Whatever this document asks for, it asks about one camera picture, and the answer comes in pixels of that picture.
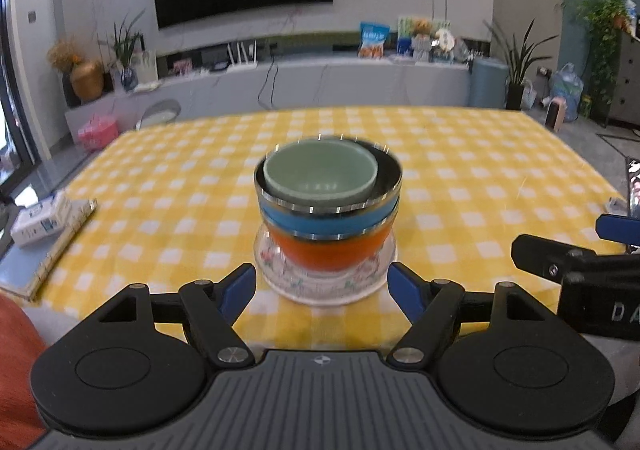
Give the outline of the yellow checkered tablecloth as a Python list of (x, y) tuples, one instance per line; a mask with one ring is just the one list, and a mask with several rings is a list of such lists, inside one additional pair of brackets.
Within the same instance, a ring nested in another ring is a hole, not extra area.
[(405, 332), (390, 265), (487, 292), (512, 281), (554, 307), (560, 289), (518, 270), (532, 234), (599, 254), (613, 188), (514, 111), (271, 111), (126, 132), (67, 187), (90, 219), (44, 285), (44, 306), (86, 318), (132, 286), (217, 282), (254, 265), (236, 322), (260, 348), (386, 348)]

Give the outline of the pink bag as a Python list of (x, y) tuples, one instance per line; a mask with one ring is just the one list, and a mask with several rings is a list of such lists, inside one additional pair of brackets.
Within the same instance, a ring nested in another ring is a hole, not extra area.
[(116, 120), (111, 116), (93, 116), (78, 130), (79, 143), (88, 151), (99, 151), (119, 136)]

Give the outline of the blue plastic bag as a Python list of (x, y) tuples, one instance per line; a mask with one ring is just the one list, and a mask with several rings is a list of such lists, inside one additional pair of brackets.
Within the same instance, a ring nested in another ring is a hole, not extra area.
[(573, 63), (567, 62), (550, 78), (550, 98), (563, 98), (566, 103), (564, 121), (574, 122), (578, 118), (578, 106), (582, 98), (584, 83)]

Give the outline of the brown round vase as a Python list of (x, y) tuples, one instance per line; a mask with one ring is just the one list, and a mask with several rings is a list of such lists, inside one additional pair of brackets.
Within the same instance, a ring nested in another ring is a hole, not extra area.
[(70, 72), (70, 84), (83, 102), (99, 99), (103, 94), (103, 66), (98, 60), (79, 63)]

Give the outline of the long grey tv cabinet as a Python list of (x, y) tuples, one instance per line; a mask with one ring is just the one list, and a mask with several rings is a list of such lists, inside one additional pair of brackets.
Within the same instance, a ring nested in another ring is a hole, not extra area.
[(180, 121), (325, 106), (466, 106), (464, 64), (397, 63), (356, 57), (267, 60), (250, 71), (180, 76), (148, 92), (114, 92), (65, 113), (72, 135), (93, 116), (133, 128), (154, 103), (175, 99)]

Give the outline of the orange steel bowl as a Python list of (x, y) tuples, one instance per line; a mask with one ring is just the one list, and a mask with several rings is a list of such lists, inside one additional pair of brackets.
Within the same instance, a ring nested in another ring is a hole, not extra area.
[(390, 236), (393, 221), (340, 240), (298, 238), (281, 228), (265, 224), (270, 238), (293, 264), (312, 271), (342, 271), (373, 256)]

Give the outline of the pink space heater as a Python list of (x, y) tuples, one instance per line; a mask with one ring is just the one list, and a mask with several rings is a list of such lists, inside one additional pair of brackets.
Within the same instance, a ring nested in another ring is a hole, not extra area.
[(563, 97), (554, 97), (549, 101), (544, 126), (552, 132), (558, 132), (564, 123), (567, 105)]

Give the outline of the blue banded steel bowl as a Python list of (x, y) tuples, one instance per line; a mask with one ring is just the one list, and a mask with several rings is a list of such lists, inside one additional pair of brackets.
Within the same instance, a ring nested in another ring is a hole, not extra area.
[(265, 218), (303, 239), (333, 240), (359, 236), (382, 224), (398, 207), (402, 167), (398, 157), (382, 144), (345, 136), (317, 136), (314, 139), (348, 139), (369, 150), (378, 161), (378, 176), (370, 194), (360, 202), (341, 206), (293, 204), (272, 196), (266, 188), (262, 168), (268, 154), (254, 170), (258, 204)]

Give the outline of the green cookie box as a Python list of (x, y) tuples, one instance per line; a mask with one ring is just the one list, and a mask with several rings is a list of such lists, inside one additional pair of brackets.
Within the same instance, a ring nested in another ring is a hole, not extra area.
[(421, 16), (400, 16), (397, 22), (396, 54), (413, 60), (426, 61), (442, 28), (449, 30), (451, 22)]

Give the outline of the green ceramic bowl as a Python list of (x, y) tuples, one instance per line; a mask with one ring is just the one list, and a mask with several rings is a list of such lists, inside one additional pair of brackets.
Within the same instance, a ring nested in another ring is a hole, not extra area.
[(267, 155), (266, 188), (272, 196), (309, 206), (349, 205), (365, 199), (378, 176), (378, 161), (348, 139), (304, 139)]

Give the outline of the grey trash bin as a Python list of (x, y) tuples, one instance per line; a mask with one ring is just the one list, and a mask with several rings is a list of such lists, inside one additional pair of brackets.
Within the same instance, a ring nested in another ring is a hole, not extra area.
[(469, 106), (503, 109), (506, 106), (508, 66), (501, 60), (476, 57), (470, 64)]

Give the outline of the smartphone on stand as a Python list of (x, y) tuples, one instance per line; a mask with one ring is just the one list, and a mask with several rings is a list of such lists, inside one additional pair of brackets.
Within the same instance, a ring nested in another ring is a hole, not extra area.
[(626, 157), (628, 216), (640, 219), (640, 160)]

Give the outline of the clear patterned glass plate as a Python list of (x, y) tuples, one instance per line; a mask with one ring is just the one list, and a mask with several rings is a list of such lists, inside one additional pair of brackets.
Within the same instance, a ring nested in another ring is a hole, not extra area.
[(341, 271), (311, 271), (291, 262), (260, 226), (254, 241), (257, 272), (274, 292), (313, 307), (345, 306), (363, 300), (386, 285), (387, 270), (397, 259), (391, 233), (380, 249), (363, 262)]

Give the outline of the blue snack bag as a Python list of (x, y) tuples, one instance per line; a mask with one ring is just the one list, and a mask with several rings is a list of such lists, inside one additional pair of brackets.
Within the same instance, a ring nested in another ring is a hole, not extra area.
[(384, 46), (390, 27), (373, 22), (360, 23), (360, 45), (358, 57), (365, 59), (382, 59), (384, 57)]

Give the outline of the white wifi router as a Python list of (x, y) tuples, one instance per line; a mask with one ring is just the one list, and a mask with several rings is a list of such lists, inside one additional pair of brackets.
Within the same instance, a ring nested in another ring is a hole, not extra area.
[(234, 44), (228, 43), (227, 54), (229, 59), (228, 72), (250, 71), (258, 66), (256, 40), (248, 44), (242, 40)]

